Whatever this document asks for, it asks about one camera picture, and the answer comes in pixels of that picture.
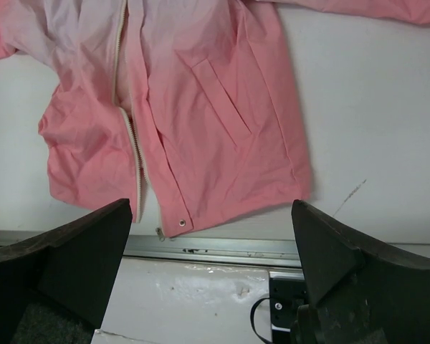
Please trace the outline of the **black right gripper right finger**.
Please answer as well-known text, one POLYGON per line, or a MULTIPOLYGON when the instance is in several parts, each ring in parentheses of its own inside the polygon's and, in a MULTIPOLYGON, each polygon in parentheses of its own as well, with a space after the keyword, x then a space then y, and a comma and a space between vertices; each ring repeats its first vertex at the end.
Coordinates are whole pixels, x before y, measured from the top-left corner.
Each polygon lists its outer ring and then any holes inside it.
POLYGON ((430 343, 430 258, 304 201, 291 216, 309 299, 292 324, 293 343, 430 343))

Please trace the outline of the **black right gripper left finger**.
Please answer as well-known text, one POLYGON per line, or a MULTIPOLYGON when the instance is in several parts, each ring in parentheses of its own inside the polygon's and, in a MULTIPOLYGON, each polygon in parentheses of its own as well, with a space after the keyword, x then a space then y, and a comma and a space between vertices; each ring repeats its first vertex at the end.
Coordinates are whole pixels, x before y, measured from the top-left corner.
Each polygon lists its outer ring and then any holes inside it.
POLYGON ((132 223, 127 199, 0 248, 0 343, 90 343, 132 223))

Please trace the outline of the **pink hooded zip jacket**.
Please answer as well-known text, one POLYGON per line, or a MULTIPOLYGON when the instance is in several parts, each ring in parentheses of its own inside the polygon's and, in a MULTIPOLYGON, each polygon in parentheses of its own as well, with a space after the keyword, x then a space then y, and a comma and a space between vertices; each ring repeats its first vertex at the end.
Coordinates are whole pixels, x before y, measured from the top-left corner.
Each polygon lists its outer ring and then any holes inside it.
POLYGON ((0 229, 430 242, 430 1, 0 1, 0 229))

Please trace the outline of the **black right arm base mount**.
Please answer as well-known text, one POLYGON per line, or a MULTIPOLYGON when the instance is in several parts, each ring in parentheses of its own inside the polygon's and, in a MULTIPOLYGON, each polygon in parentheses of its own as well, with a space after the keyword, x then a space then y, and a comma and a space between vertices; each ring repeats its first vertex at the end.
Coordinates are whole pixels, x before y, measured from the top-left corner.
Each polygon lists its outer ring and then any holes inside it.
POLYGON ((269 303, 273 343, 290 343, 297 309, 308 303, 305 278, 300 269, 269 272, 269 303))

